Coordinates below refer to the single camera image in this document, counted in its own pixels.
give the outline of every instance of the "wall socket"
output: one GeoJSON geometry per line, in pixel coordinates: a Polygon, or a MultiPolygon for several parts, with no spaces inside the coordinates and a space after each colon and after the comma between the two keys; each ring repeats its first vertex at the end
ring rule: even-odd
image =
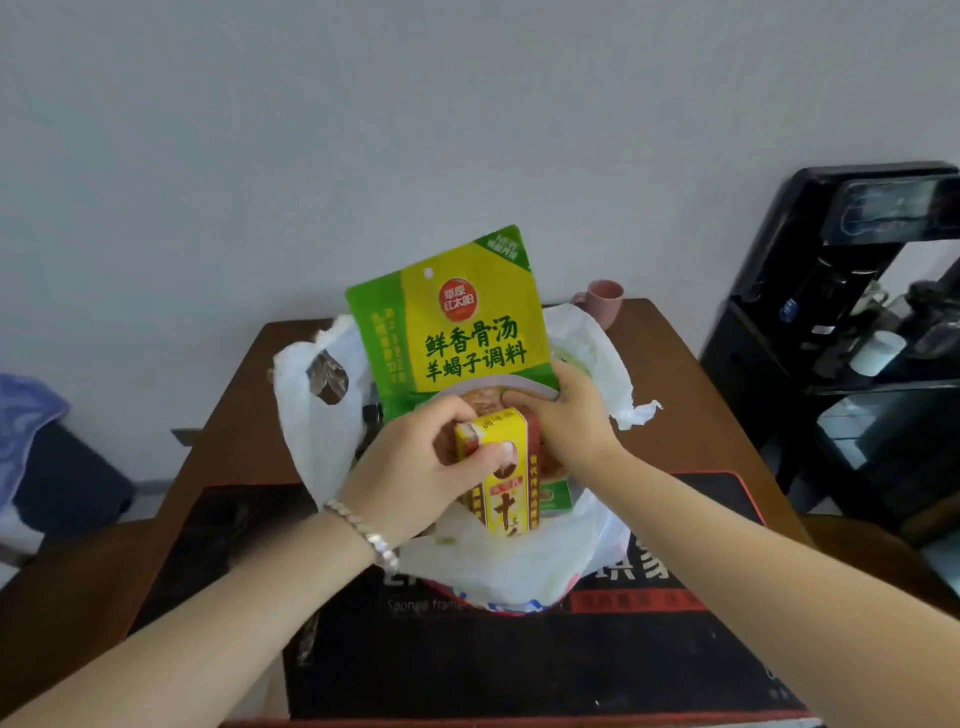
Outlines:
{"type": "Polygon", "coordinates": [[[192,448],[193,444],[197,442],[197,438],[200,437],[200,433],[203,432],[199,427],[178,427],[170,431],[177,438],[177,442],[185,448],[192,448]]]}

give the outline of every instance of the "person's left arm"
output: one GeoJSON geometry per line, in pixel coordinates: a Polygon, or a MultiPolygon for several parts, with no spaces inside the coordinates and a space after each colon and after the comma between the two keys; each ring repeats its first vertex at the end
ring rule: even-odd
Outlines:
{"type": "MultiPolygon", "coordinates": [[[[390,546],[416,536],[501,465],[500,446],[479,449],[456,465],[438,459],[434,441],[444,425],[475,416],[463,400],[446,397],[393,421],[351,471],[338,499],[390,546]]],[[[322,511],[0,728],[216,726],[310,615],[372,561],[367,541],[322,511]]]]}

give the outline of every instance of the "hand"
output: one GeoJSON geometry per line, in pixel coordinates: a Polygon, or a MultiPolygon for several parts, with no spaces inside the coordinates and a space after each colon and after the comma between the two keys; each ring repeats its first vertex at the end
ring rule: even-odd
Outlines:
{"type": "Polygon", "coordinates": [[[613,434],[607,405],[589,376],[560,359],[553,360],[560,382],[560,396],[554,401],[514,390],[505,392],[508,407],[525,404],[540,420],[546,444],[566,468],[581,481],[609,453],[621,449],[613,434]]]}
{"type": "Polygon", "coordinates": [[[390,422],[350,471],[337,498],[390,546],[413,538],[453,499],[502,467],[509,453],[485,445],[454,465],[441,462],[435,441],[451,421],[475,420],[459,397],[439,397],[390,422]]]}

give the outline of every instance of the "white cup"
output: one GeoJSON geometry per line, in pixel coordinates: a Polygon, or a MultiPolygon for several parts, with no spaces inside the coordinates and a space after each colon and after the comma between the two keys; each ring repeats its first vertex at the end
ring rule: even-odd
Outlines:
{"type": "Polygon", "coordinates": [[[860,347],[850,368],[863,376],[876,376],[906,348],[906,339],[893,331],[874,331],[860,347]]]}

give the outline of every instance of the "silver bracelet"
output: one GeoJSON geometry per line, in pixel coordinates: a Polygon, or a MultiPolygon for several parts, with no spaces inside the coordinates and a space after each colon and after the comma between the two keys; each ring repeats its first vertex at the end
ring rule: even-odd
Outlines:
{"type": "Polygon", "coordinates": [[[390,575],[395,574],[399,570],[400,560],[396,557],[396,554],[387,542],[383,540],[380,534],[373,533],[353,511],[336,498],[331,498],[324,503],[324,508],[337,514],[353,526],[353,530],[363,536],[367,540],[367,543],[373,546],[373,550],[376,551],[376,564],[380,568],[390,575]]]}

